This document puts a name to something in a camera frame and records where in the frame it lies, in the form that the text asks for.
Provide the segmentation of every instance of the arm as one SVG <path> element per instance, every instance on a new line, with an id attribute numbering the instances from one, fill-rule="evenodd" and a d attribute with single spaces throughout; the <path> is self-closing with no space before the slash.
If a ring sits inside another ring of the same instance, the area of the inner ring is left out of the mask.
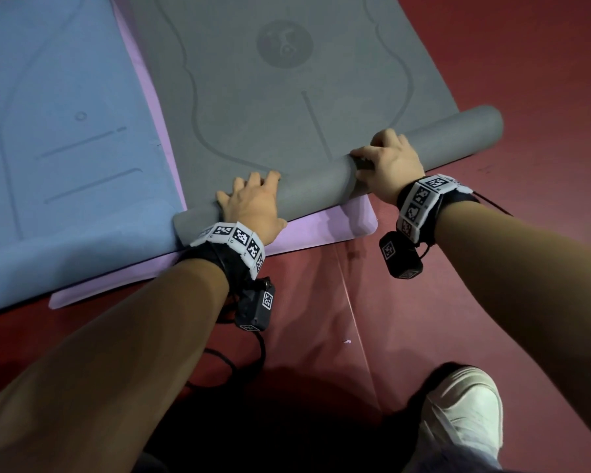
<path id="1" fill-rule="evenodd" d="M 382 200 L 424 176 L 404 136 L 385 130 L 354 156 Z M 473 296 L 544 369 L 591 429 L 591 249 L 475 202 L 447 206 L 435 239 Z"/>
<path id="2" fill-rule="evenodd" d="M 233 196 L 227 222 L 266 245 L 279 174 L 258 173 Z M 228 295 L 221 268 L 185 260 L 31 365 L 0 392 L 0 471 L 129 471 L 201 357 Z"/>

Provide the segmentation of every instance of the shoe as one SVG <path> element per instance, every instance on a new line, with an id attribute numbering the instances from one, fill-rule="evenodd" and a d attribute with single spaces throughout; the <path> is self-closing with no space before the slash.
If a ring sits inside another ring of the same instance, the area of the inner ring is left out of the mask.
<path id="1" fill-rule="evenodd" d="M 504 409 L 495 382 L 465 366 L 447 376 L 425 398 L 414 454 L 403 471 L 447 446 L 466 446 L 496 463 L 504 444 Z"/>

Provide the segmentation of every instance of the person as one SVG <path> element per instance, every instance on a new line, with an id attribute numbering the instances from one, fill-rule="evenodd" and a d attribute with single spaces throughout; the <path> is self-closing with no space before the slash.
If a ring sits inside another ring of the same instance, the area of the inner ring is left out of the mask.
<path id="1" fill-rule="evenodd" d="M 387 129 L 351 153 L 358 179 L 396 205 L 425 172 L 404 136 Z M 237 178 L 217 199 L 264 245 L 286 226 L 280 175 Z M 544 369 L 591 429 L 591 248 L 476 202 L 435 220 L 435 240 L 473 296 Z M 165 271 L 32 364 L 0 392 L 0 472 L 128 472 L 202 355 L 228 295 L 216 263 Z M 495 383 L 464 367 L 427 395 L 406 472 L 499 469 L 502 405 Z"/>

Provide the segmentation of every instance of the red floor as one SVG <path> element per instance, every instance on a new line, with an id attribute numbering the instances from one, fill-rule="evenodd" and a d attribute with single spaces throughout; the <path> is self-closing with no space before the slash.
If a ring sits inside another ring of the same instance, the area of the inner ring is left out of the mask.
<path id="1" fill-rule="evenodd" d="M 495 148 L 440 170 L 591 244 L 591 0 L 400 1 L 460 109 L 493 104 L 504 115 Z M 420 277 L 387 275 L 377 242 L 396 213 L 373 204 L 375 235 L 268 260 L 278 295 L 255 394 L 372 421 L 402 408 L 434 366 L 472 363 L 502 392 L 505 467 L 591 472 L 591 433 L 437 248 Z M 0 315 L 0 388 L 135 289 L 60 311 L 43 298 Z M 241 363 L 258 354 L 251 335 L 227 326 L 210 344 Z M 205 359 L 194 380 L 220 374 L 227 368 Z"/>

